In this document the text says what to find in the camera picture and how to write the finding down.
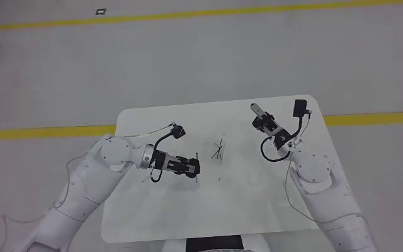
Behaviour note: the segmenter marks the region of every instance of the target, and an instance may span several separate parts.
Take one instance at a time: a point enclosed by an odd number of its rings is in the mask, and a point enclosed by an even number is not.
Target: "black wire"
[[[150,177],[150,179],[151,179],[151,181],[153,181],[154,183],[157,183],[157,182],[161,179],[161,176],[162,176],[162,170],[160,170],[160,172],[159,172],[158,179],[155,180],[155,179],[152,177],[152,171],[151,171],[151,177]]]
[[[291,139],[293,139],[294,137],[296,137],[296,136],[300,133],[300,131],[301,131],[301,128],[302,128],[302,117],[300,117],[299,119],[300,119],[300,120],[299,120],[299,122],[298,122],[298,129],[297,129],[296,132],[294,132],[294,134],[291,135]]]
[[[285,156],[283,156],[283,157],[281,157],[281,158],[279,158],[279,159],[270,159],[270,158],[268,158],[268,157],[266,156],[266,154],[264,153],[264,151],[263,151],[263,146],[264,146],[264,143],[265,143],[267,140],[269,140],[269,139],[271,139],[271,137],[265,138],[265,139],[262,141],[262,143],[260,144],[260,151],[262,152],[262,156],[265,158],[265,160],[270,161],[270,162],[280,162],[280,161],[283,161],[284,159],[286,159],[286,158],[289,157],[289,155],[291,154],[290,151],[288,151],[287,154],[285,154]]]
[[[155,161],[155,159],[156,159],[155,153],[156,153],[158,144],[159,144],[162,140],[164,140],[164,139],[166,139],[166,138],[168,138],[168,137],[170,137],[170,136],[172,136],[172,132],[170,132],[170,133],[164,135],[163,137],[161,137],[160,139],[158,139],[157,142],[154,144],[154,151],[152,152],[152,156],[151,156],[151,161],[150,161],[150,164],[149,164],[149,168],[151,167],[151,164],[152,164],[152,163]],[[154,183],[157,183],[157,182],[161,179],[162,170],[160,170],[158,179],[156,179],[156,180],[152,177],[152,171],[153,171],[153,170],[154,170],[154,169],[152,169],[151,172],[150,172],[150,175],[151,175],[150,179],[151,179],[151,181],[153,181]]]
[[[297,129],[297,131],[294,132],[294,134],[291,135],[291,139],[295,138],[300,133],[301,128],[302,128],[302,117],[299,117],[298,129]],[[265,138],[262,141],[262,143],[260,144],[260,152],[262,153],[262,156],[265,158],[265,160],[270,161],[270,162],[280,162],[280,161],[283,161],[284,159],[289,157],[289,155],[291,154],[291,151],[288,151],[287,154],[285,154],[285,156],[283,156],[281,158],[278,158],[278,159],[270,159],[270,158],[268,158],[266,156],[266,154],[264,153],[264,151],[263,151],[263,146],[264,146],[264,143],[269,139],[271,139],[271,137]]]

